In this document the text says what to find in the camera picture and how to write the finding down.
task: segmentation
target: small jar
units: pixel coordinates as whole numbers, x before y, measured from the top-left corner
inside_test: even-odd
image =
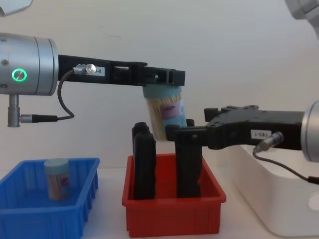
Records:
[[[71,196],[69,162],[66,158],[49,159],[44,163],[47,178],[48,196],[61,201]]]
[[[156,140],[166,140],[165,127],[169,124],[186,126],[181,86],[147,85],[143,87],[143,94]]]

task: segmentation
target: green led ring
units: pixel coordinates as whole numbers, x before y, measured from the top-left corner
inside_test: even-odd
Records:
[[[14,76],[17,71],[21,71],[21,72],[24,74],[24,77],[23,77],[22,79],[18,79],[18,78],[16,78],[16,77]],[[26,78],[27,78],[27,73],[26,73],[26,71],[25,71],[24,69],[22,69],[22,68],[16,68],[14,71],[12,71],[12,79],[13,79],[14,81],[22,82],[22,81],[25,81]]]

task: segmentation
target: blue lid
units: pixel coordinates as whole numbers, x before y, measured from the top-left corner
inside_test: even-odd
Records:
[[[167,98],[181,93],[181,86],[147,85],[143,87],[145,98]]]
[[[44,162],[44,170],[48,175],[60,175],[69,171],[69,161],[66,158],[54,158]]]

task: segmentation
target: white table surface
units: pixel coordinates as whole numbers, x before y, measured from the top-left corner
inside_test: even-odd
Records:
[[[166,239],[279,239],[271,233],[249,207],[231,181],[226,165],[214,166],[209,160],[213,174],[227,195],[222,204],[221,228],[217,235],[164,237]],[[122,193],[125,168],[98,169],[99,190],[93,201],[88,222],[82,239],[126,239],[125,208],[122,206]],[[0,171],[0,178],[7,171]]]

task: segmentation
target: blue plastic bin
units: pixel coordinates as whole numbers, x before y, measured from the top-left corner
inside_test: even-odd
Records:
[[[80,239],[98,189],[98,158],[69,159],[72,197],[47,195],[45,160],[19,163],[0,181],[0,239]]]

